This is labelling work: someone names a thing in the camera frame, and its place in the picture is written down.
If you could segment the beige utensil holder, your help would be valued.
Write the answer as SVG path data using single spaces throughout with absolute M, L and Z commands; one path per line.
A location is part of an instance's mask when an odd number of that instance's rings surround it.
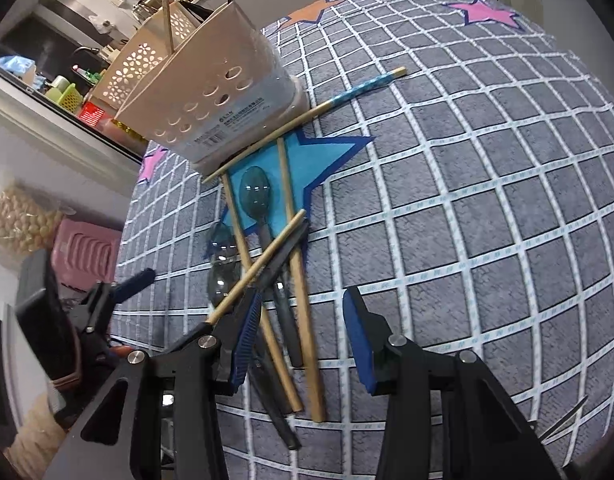
M 140 79 L 116 119 L 207 176 L 308 107 L 299 79 L 232 1 Z

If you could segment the grey checked tablecloth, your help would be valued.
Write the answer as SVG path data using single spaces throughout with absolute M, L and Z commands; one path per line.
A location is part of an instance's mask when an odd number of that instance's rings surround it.
M 264 33 L 313 104 L 406 75 L 285 140 L 325 417 L 291 415 L 291 450 L 253 387 L 220 398 L 229 476 L 374 476 L 387 401 L 347 342 L 354 286 L 394 333 L 474 351 L 563 478 L 614 429 L 614 99 L 492 0 L 322 0 Z

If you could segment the dark plastic utensil handle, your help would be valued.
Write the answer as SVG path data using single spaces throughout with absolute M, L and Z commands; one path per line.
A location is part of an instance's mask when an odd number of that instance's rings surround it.
M 263 271 L 257 276 L 255 285 L 262 292 L 270 287 L 279 278 L 283 266 L 289 262 L 292 252 L 296 248 L 301 248 L 309 231 L 309 220 L 304 218 L 298 227 L 287 237 L 281 246 L 275 251 L 270 261 L 265 265 Z

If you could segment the bag of peanuts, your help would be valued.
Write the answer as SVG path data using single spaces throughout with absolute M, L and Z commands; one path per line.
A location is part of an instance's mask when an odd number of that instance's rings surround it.
M 16 257 L 50 249 L 64 217 L 52 198 L 9 185 L 0 192 L 0 248 Z

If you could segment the beige perforated storage rack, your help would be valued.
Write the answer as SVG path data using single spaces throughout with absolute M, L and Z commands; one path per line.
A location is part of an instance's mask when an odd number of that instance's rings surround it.
M 114 115 L 139 81 L 169 55 L 209 18 L 213 10 L 195 3 L 175 0 L 169 5 L 170 36 L 168 47 L 163 10 L 158 10 L 136 31 L 116 55 L 115 60 L 90 92 L 88 101 Z

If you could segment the smoky plastic spoon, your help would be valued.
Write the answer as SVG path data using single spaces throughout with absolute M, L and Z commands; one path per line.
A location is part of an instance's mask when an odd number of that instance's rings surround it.
M 239 261 L 213 259 L 208 275 L 207 296 L 214 307 L 220 304 L 220 301 L 228 295 L 230 288 L 237 283 L 240 272 Z M 301 442 L 285 418 L 290 414 L 289 400 L 284 393 L 262 334 L 257 335 L 253 347 L 252 361 L 249 363 L 249 382 L 285 446 L 292 451 L 299 450 Z
M 271 231 L 267 222 L 271 206 L 271 186 L 263 169 L 253 166 L 245 171 L 239 186 L 239 200 L 245 214 L 256 222 L 260 246 L 266 249 L 272 241 Z M 296 321 L 290 307 L 289 297 L 287 296 L 283 272 L 280 272 L 273 282 L 271 291 L 282 338 L 286 350 L 289 352 L 290 361 L 293 367 L 301 367 L 304 364 L 301 344 L 299 343 Z
M 235 237 L 225 223 L 218 221 L 213 226 L 208 242 L 208 251 L 212 257 L 221 261 L 227 261 L 239 255 Z

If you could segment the blue-tipped bamboo chopstick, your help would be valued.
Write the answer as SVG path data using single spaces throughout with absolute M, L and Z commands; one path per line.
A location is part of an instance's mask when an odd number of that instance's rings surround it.
M 386 84 L 390 84 L 396 79 L 406 76 L 407 73 L 408 71 L 405 66 L 399 66 L 395 68 L 395 70 L 391 70 L 386 74 L 382 74 L 367 81 L 363 81 L 362 84 L 358 84 L 356 87 L 346 90 L 345 92 L 340 93 L 338 96 L 335 96 L 334 98 L 329 99 L 328 101 L 325 101 L 324 103 L 321 103 L 316 107 L 311 108 L 310 110 L 307 110 L 307 112 L 290 120 L 278 129 L 273 130 L 271 133 L 268 133 L 267 136 L 264 136 L 263 139 L 258 140 L 254 144 L 250 145 L 248 148 L 245 148 L 245 150 L 241 153 L 230 158 L 228 162 L 225 162 L 222 166 L 218 167 L 212 174 L 209 174 L 208 176 L 204 177 L 202 179 L 202 183 L 211 182 L 211 180 L 214 180 L 215 178 L 221 176 L 232 166 L 234 166 L 238 162 L 241 162 L 242 159 L 245 159 L 247 156 L 255 153 L 261 148 L 264 148 L 272 141 L 281 138 L 281 136 L 284 136 L 286 133 L 289 133 L 296 128 L 307 124 L 307 122 L 311 122 L 315 118 L 325 113 L 328 113 L 330 110 L 333 110 L 333 108 L 344 105 L 350 102 L 352 99 L 356 99 L 358 96 L 363 96 L 365 93 L 377 90 L 378 88 L 382 88 L 386 86 Z

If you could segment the red plastic basket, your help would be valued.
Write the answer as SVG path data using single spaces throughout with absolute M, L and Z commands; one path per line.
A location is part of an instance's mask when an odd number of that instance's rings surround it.
M 96 128 L 98 123 L 101 122 L 103 118 L 106 118 L 106 116 L 108 116 L 108 114 L 106 114 L 105 110 L 102 110 L 102 108 L 91 102 L 85 102 L 78 113 L 78 118 L 80 118 L 84 124 L 92 128 Z

